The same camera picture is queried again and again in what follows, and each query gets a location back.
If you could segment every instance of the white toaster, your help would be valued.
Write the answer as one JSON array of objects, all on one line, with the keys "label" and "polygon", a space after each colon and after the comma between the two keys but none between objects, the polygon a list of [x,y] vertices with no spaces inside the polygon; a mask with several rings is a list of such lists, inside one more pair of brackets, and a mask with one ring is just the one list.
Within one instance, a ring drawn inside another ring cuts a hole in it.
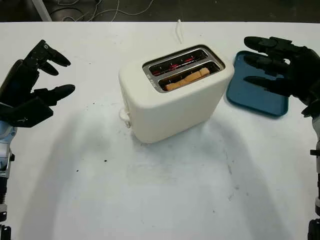
[{"label": "white toaster", "polygon": [[233,64],[203,43],[132,61],[119,72],[128,125],[141,142],[154,143],[199,124],[211,116],[233,74]]}]

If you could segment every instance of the table surface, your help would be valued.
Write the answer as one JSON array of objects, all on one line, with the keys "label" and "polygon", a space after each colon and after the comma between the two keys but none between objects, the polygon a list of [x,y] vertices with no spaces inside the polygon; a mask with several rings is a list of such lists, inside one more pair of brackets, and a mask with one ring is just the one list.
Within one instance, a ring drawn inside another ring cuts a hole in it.
[{"label": "table surface", "polygon": [[[178,44],[174,22],[1,23],[0,79],[44,39],[70,61],[37,88],[75,84],[54,116],[20,128],[11,145],[7,225],[13,239],[306,239],[315,218],[316,134],[289,99],[278,119],[231,105],[154,144],[119,119],[119,68],[159,44]],[[226,57],[245,36],[294,40],[320,53],[320,25],[185,22],[184,39]]]}]

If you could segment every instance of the black cable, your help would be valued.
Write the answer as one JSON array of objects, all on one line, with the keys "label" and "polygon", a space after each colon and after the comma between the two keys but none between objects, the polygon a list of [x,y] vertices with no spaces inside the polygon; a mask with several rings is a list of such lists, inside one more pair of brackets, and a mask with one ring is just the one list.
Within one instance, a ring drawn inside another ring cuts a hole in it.
[{"label": "black cable", "polygon": [[66,6],[66,7],[58,8],[58,9],[53,10],[52,12],[50,12],[49,15],[51,16],[52,14],[54,14],[54,13],[60,11],[60,10],[65,10],[65,9],[77,10],[77,11],[80,12],[81,15],[83,16],[83,17],[81,18],[81,20],[85,19],[85,16],[84,16],[85,14],[84,14],[84,12],[81,11],[80,9],[78,9],[78,8],[76,8],[76,7],[72,7],[72,6]]}]

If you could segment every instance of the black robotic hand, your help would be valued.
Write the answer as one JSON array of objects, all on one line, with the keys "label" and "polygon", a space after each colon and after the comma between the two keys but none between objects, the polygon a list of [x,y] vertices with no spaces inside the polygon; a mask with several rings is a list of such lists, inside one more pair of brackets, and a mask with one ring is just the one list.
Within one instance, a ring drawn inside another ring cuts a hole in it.
[{"label": "black robotic hand", "polygon": [[264,77],[247,76],[244,80],[264,87],[283,96],[293,95],[308,107],[302,112],[305,117],[320,114],[320,57],[306,46],[295,46],[292,41],[277,37],[247,36],[244,44],[267,56],[244,57],[247,64],[262,69],[266,74],[283,78],[269,80]]},{"label": "black robotic hand", "polygon": [[31,128],[51,117],[57,101],[75,90],[74,85],[63,85],[52,90],[36,89],[31,93],[38,77],[38,69],[56,76],[58,71],[47,61],[67,67],[70,65],[61,53],[41,40],[24,60],[15,62],[0,87],[0,120],[13,127]]},{"label": "black robotic hand", "polygon": [[[75,90],[74,85],[63,85],[31,92],[39,77],[38,69],[58,75],[48,60],[64,67],[70,65],[68,59],[41,40],[24,60],[15,62],[0,87],[0,222],[7,219],[5,195],[10,165],[15,159],[10,143],[16,135],[16,127],[31,128],[51,117],[53,111],[49,106],[56,105]],[[0,240],[10,239],[11,228],[0,224]]]}]

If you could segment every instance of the floor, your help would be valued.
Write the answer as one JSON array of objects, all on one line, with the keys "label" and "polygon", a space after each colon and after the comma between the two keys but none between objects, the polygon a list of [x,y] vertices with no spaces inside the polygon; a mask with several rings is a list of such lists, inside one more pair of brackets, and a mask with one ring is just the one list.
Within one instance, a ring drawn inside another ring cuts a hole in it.
[{"label": "floor", "polygon": [[[64,6],[58,5],[57,0],[43,1],[53,21],[88,21],[98,0],[78,0],[76,4],[72,4],[75,0],[59,0]],[[121,0],[119,9],[139,13],[149,4],[150,0]],[[117,0],[101,0],[96,13],[116,9],[117,5]],[[111,21],[114,14],[115,11],[98,14],[92,21]],[[177,19],[320,23],[320,0],[154,0],[146,12],[139,15],[118,12],[114,21],[167,22]],[[32,1],[0,0],[0,22],[21,21],[41,21]]]}]

